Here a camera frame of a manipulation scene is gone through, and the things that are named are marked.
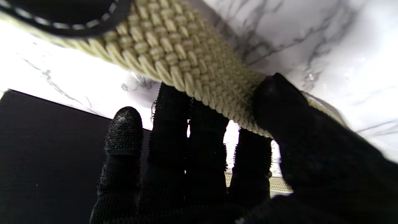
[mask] white stitching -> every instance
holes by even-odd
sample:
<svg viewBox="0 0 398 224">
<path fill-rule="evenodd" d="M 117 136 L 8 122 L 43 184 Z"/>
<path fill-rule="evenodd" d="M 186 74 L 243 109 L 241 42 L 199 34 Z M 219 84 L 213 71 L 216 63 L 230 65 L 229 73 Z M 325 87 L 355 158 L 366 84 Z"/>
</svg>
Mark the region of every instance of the white stitching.
<svg viewBox="0 0 398 224">
<path fill-rule="evenodd" d="M 113 11 L 116 9 L 116 4 L 115 3 L 112 3 L 111 4 L 111 6 L 109 7 L 109 9 L 108 9 L 108 11 L 110 12 L 110 13 L 113 13 Z"/>
<path fill-rule="evenodd" d="M 0 0 L 0 6 L 4 8 L 11 8 L 11 5 L 6 0 Z"/>
<path fill-rule="evenodd" d="M 78 29 L 85 29 L 86 26 L 82 24 L 75 24 L 72 26 L 72 29 L 78 30 Z"/>
<path fill-rule="evenodd" d="M 43 18 L 40 18 L 40 17 L 34 17 L 33 18 L 38 24 L 41 24 L 41 25 L 45 25 L 45 26 L 50 26 L 51 25 L 51 23 L 50 23 L 50 21 L 48 21 L 48 20 L 46 20 L 46 19 L 43 19 Z"/>
<path fill-rule="evenodd" d="M 91 28 L 91 27 L 94 27 L 94 26 L 98 25 L 99 23 L 100 23 L 99 20 L 92 20 L 92 21 L 86 23 L 86 26 L 87 26 L 88 28 Z"/>
<path fill-rule="evenodd" d="M 15 8 L 14 11 L 15 11 L 18 15 L 20 15 L 20 16 L 22 16 L 22 17 L 25 17 L 25 18 L 27 18 L 27 19 L 32 19 L 32 18 L 33 18 L 32 15 L 31 15 L 29 12 L 27 12 L 27 11 L 21 9 L 21 8 Z"/>
<path fill-rule="evenodd" d="M 105 13 L 105 14 L 101 17 L 101 19 L 102 19 L 103 21 L 105 21 L 105 20 L 109 19 L 110 17 L 111 17 L 111 15 L 109 15 L 109 13 Z"/>
<path fill-rule="evenodd" d="M 108 11 L 109 13 L 113 13 L 116 8 L 117 8 L 117 3 L 119 2 L 119 0 L 113 0 L 113 3 L 111 4 L 111 6 L 109 7 Z M 12 8 L 12 5 L 7 2 L 6 0 L 0 0 L 0 6 L 4 7 L 4 8 Z M 43 19 L 41 17 L 37 17 L 37 16 L 33 16 L 32 14 L 30 14 L 29 12 L 21 9 L 21 8 L 13 8 L 13 10 L 15 11 L 16 14 L 27 18 L 27 19 L 31 19 L 34 20 L 36 23 L 41 24 L 41 25 L 45 25 L 45 26 L 53 26 L 56 29 L 75 29 L 75 30 L 82 30 L 82 29 L 90 29 L 93 28 L 94 26 L 97 26 L 98 24 L 100 24 L 100 20 L 92 20 L 88 23 L 86 23 L 86 25 L 82 25 L 82 24 L 74 24 L 69 26 L 68 24 L 65 23 L 58 23 L 58 22 L 53 22 L 51 23 L 50 21 Z M 107 19 L 109 19 L 111 17 L 111 15 L 108 12 L 105 13 L 102 17 L 101 20 L 102 21 L 106 21 Z"/>
<path fill-rule="evenodd" d="M 53 23 L 53 26 L 57 29 L 70 29 L 68 24 Z"/>
</svg>

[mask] glove fingertip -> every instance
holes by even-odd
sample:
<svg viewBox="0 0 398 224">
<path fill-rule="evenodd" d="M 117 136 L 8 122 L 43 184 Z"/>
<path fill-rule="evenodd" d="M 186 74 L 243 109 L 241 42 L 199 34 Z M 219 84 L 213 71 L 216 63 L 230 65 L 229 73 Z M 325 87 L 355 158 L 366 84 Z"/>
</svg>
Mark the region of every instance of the glove fingertip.
<svg viewBox="0 0 398 224">
<path fill-rule="evenodd" d="M 131 154 L 142 147 L 142 120 L 139 112 L 126 106 L 120 109 L 109 125 L 105 150 L 110 154 Z"/>
</svg>

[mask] gray marble vein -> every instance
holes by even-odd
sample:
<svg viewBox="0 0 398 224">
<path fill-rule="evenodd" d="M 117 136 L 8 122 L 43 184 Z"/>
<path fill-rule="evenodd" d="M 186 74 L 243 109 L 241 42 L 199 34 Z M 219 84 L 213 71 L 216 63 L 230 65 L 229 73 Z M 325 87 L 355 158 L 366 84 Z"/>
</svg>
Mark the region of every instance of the gray marble vein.
<svg viewBox="0 0 398 224">
<path fill-rule="evenodd" d="M 34 69 L 36 69 L 36 70 L 39 70 L 39 71 L 41 72 L 41 74 L 42 74 L 42 77 L 46 80 L 46 82 L 47 82 L 49 85 L 51 85 L 59 94 L 65 96 L 65 97 L 66 97 L 67 99 L 69 99 L 69 100 L 72 100 L 72 101 L 75 101 L 75 102 L 79 103 L 80 105 L 82 105 L 83 107 L 85 107 L 87 110 L 89 110 L 91 113 L 97 114 L 95 111 L 93 111 L 93 110 L 91 109 L 91 107 L 92 107 L 91 102 L 90 102 L 90 100 L 89 100 L 86 96 L 85 96 L 85 99 L 86 99 L 86 103 L 88 103 L 88 106 L 86 106 L 87 104 L 83 104 L 82 102 L 78 101 L 77 99 L 75 99 L 75 98 L 69 96 L 66 92 L 64 92 L 64 91 L 62 90 L 62 88 L 61 88 L 59 85 L 57 85 L 56 83 L 54 83 L 54 82 L 51 80 L 51 71 L 50 71 L 50 70 L 46 70 L 46 69 L 43 70 L 43 69 L 40 69 L 40 68 L 38 68 L 37 66 L 35 66 L 33 63 L 31 63 L 29 60 L 27 60 L 27 59 L 25 59 L 25 58 L 22 58 L 22 57 L 21 57 L 21 59 L 22 59 L 23 61 L 25 61 L 30 67 L 32 67 L 32 68 L 34 68 Z"/>
<path fill-rule="evenodd" d="M 391 120 L 356 131 L 367 138 L 386 136 L 398 133 L 398 120 Z"/>
</svg>

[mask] gloved thumb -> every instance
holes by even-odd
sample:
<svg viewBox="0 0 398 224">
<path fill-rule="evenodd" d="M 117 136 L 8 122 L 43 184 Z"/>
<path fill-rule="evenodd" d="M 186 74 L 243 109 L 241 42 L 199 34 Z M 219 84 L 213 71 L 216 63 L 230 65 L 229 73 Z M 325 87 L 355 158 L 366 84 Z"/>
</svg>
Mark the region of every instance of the gloved thumb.
<svg viewBox="0 0 398 224">
<path fill-rule="evenodd" d="M 301 92 L 281 74 L 267 77 L 256 89 L 253 100 L 258 125 L 275 139 L 306 125 L 310 106 Z"/>
</svg>

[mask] black leather trim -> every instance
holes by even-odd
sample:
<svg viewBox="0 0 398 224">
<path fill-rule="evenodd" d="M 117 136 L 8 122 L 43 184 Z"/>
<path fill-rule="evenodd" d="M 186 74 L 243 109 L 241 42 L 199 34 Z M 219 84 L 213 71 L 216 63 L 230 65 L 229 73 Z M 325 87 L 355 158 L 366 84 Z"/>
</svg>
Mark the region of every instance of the black leather trim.
<svg viewBox="0 0 398 224">
<path fill-rule="evenodd" d="M 0 11 L 47 33 L 91 37 L 115 28 L 132 0 L 0 0 Z"/>
</svg>

